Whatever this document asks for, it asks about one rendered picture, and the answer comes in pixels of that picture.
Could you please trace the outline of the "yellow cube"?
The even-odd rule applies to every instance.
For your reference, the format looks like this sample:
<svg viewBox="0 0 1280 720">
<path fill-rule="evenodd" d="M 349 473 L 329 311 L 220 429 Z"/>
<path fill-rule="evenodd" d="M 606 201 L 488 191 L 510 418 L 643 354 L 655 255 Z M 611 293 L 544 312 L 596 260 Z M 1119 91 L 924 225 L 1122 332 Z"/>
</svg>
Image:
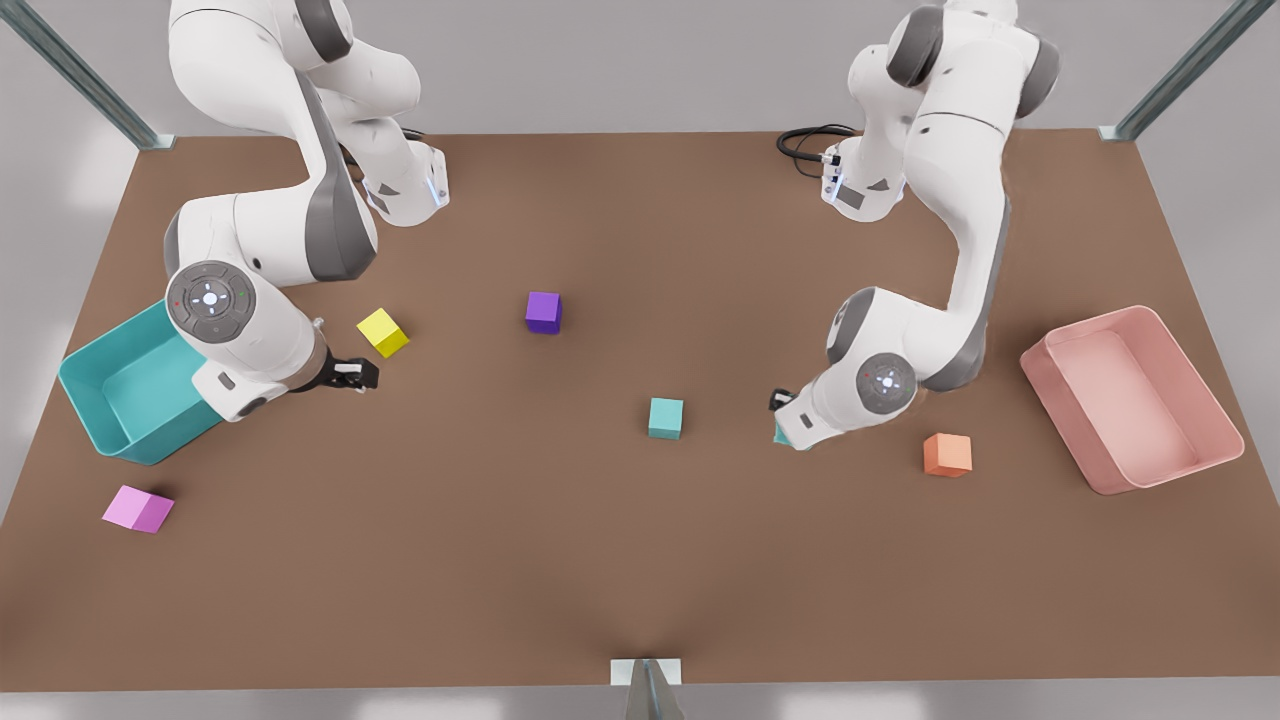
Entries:
<svg viewBox="0 0 1280 720">
<path fill-rule="evenodd" d="M 384 307 L 371 313 L 356 327 L 383 357 L 392 357 L 410 342 L 410 337 Z"/>
</svg>

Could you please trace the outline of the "orange cube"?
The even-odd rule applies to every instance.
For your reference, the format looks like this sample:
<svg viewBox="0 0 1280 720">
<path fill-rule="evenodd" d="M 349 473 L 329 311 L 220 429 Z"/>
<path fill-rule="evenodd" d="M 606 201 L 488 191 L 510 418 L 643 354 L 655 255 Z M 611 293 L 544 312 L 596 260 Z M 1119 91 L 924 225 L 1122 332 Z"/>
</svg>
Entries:
<svg viewBox="0 0 1280 720">
<path fill-rule="evenodd" d="M 923 469 L 934 477 L 963 477 L 973 470 L 972 438 L 936 433 L 923 445 Z"/>
</svg>

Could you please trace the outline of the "teal plastic bin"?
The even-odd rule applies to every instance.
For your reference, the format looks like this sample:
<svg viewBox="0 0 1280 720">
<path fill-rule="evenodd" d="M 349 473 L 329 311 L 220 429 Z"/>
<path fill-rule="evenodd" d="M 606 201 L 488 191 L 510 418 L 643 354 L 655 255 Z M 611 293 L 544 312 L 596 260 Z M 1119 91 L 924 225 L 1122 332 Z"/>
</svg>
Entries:
<svg viewBox="0 0 1280 720">
<path fill-rule="evenodd" d="M 70 354 L 58 377 L 101 455 L 154 465 L 221 421 L 192 383 L 204 361 L 159 301 Z"/>
</svg>

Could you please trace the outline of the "pink cube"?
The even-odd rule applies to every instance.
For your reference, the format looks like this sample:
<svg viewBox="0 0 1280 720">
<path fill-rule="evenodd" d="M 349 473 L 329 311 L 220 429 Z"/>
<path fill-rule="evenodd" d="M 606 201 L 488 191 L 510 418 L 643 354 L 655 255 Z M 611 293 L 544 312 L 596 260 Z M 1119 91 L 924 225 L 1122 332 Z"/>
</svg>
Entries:
<svg viewBox="0 0 1280 720">
<path fill-rule="evenodd" d="M 173 506 L 172 498 L 122 486 L 101 519 L 125 529 L 155 534 Z"/>
</svg>

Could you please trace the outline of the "pink plastic bin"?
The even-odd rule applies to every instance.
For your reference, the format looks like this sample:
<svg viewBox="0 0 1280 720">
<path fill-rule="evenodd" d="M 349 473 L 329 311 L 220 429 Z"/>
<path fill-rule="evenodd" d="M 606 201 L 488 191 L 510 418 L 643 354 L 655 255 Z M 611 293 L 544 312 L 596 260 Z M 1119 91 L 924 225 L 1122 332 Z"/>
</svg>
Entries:
<svg viewBox="0 0 1280 720">
<path fill-rule="evenodd" d="M 1245 450 L 1242 433 L 1151 307 L 1052 329 L 1020 356 L 1020 366 L 1098 495 L 1161 486 Z"/>
</svg>

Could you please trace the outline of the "silver frame post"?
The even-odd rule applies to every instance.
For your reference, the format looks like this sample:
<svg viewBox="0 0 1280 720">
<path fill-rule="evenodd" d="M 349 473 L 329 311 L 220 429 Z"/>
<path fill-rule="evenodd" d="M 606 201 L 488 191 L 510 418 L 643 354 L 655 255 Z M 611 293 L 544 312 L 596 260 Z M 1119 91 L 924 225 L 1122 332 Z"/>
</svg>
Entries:
<svg viewBox="0 0 1280 720">
<path fill-rule="evenodd" d="M 156 133 L 27 0 L 0 0 L 0 19 L 140 151 L 174 147 L 177 138 Z"/>
<path fill-rule="evenodd" d="M 672 689 L 682 684 L 681 659 L 612 659 L 611 684 L 628 688 L 625 720 L 686 720 Z"/>
<path fill-rule="evenodd" d="M 1098 128 L 1100 138 L 1137 141 L 1276 1 L 1234 0 L 1119 123 Z"/>
</svg>

